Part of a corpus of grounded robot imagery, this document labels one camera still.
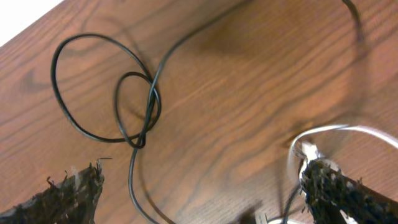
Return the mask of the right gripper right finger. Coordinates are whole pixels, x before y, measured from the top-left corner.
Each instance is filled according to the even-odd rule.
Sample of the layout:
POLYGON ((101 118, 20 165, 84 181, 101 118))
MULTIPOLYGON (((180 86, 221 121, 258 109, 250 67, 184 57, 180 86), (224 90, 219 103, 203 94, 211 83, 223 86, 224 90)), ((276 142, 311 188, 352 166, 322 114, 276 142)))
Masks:
POLYGON ((315 223, 397 224, 397 202, 333 170, 321 159, 309 162, 302 174, 305 203, 315 223))

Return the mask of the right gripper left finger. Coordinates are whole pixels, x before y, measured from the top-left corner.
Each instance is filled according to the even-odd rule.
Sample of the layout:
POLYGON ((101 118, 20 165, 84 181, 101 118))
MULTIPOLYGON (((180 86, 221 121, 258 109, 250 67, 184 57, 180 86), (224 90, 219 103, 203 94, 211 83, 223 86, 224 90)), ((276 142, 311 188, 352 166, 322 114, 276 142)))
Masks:
POLYGON ((89 224, 95 222, 96 208, 103 191, 102 161, 89 164, 86 169, 72 170, 72 175, 49 187, 24 203, 1 212, 1 223, 15 224, 89 224))

